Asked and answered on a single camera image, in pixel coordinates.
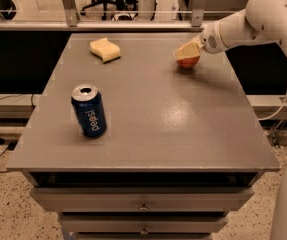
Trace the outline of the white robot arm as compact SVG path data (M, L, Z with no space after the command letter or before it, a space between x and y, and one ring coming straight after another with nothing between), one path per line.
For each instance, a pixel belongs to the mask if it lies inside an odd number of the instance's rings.
M218 20L174 53L177 63L193 67L202 52L276 43L287 58L287 0L248 0L246 7ZM270 240L287 240L287 165L274 209Z

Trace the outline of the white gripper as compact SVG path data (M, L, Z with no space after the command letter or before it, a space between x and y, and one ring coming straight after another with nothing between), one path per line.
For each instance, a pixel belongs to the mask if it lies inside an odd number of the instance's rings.
M199 42L188 42L174 52L175 59L198 58L202 53L202 49L210 54L224 52L227 49L221 37L220 21L207 24L200 34L200 39L203 46Z

